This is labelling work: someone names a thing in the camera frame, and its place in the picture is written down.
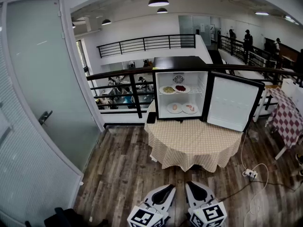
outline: plate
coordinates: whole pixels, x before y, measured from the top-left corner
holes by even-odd
[[[173,110],[173,105],[177,105],[176,110]],[[167,105],[167,111],[169,111],[172,114],[174,114],[174,113],[178,114],[178,113],[182,112],[182,105],[178,104],[178,103],[169,104],[169,105]]]
[[[196,112],[198,112],[198,106],[196,104],[187,103],[182,105],[182,110],[187,114],[195,114]]]
[[[172,93],[166,93],[166,92],[164,92],[163,89],[164,89],[165,87],[171,87],[172,89],[174,89],[173,86],[162,86],[162,87],[159,88],[159,91],[160,91],[162,94],[169,95],[169,94],[175,94],[175,93],[176,93],[176,91],[174,91],[174,92],[172,92]]]
[[[176,86],[183,86],[183,87],[185,87],[185,91],[179,91],[178,89],[176,89]],[[172,88],[175,91],[179,92],[179,93],[189,93],[190,92],[190,86],[187,86],[187,85],[184,85],[184,84],[174,84],[174,85],[172,85]]]

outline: wooden floor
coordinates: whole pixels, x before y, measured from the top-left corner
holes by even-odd
[[[297,176],[298,164],[295,153],[303,153],[302,146],[275,161],[275,155],[283,147],[279,135],[271,135],[264,128],[265,121],[251,123],[243,148],[243,162],[248,168],[264,163],[269,169],[270,183],[283,183],[291,188],[300,186],[303,177]],[[183,172],[174,166],[162,169],[161,164],[151,161],[148,134],[143,127],[107,127],[100,136],[99,144],[91,155],[80,187],[75,207],[90,226],[106,218],[113,227],[126,227],[127,217],[134,205],[144,199],[152,189],[165,184],[177,187],[175,199],[169,209],[170,219],[166,226],[187,227],[185,221],[188,205],[185,198],[185,182],[197,181],[209,186],[217,199],[221,200],[249,183],[242,176],[241,148],[225,168],[218,167],[215,173],[203,169]],[[266,181],[264,166],[256,168],[258,180]],[[252,183],[240,193],[224,200],[228,213],[226,226],[242,227],[249,210],[249,202],[264,187],[264,183]],[[303,186],[297,191],[280,185],[267,185],[255,198],[260,211],[246,218],[247,227],[292,227],[303,217]]]

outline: door handle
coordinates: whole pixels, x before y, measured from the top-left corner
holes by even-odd
[[[48,119],[48,117],[51,116],[52,113],[53,113],[53,111],[51,111],[49,113],[47,111],[45,111],[38,119],[40,125],[43,125],[45,123],[45,121]]]

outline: smartphone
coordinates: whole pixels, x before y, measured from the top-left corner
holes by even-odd
[[[156,112],[149,112],[147,117],[147,123],[155,123],[156,122],[157,113]]]

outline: mini refrigerator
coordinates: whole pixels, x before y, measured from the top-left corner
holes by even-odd
[[[199,57],[155,58],[153,82],[158,120],[189,120],[245,131],[264,83],[212,70]]]

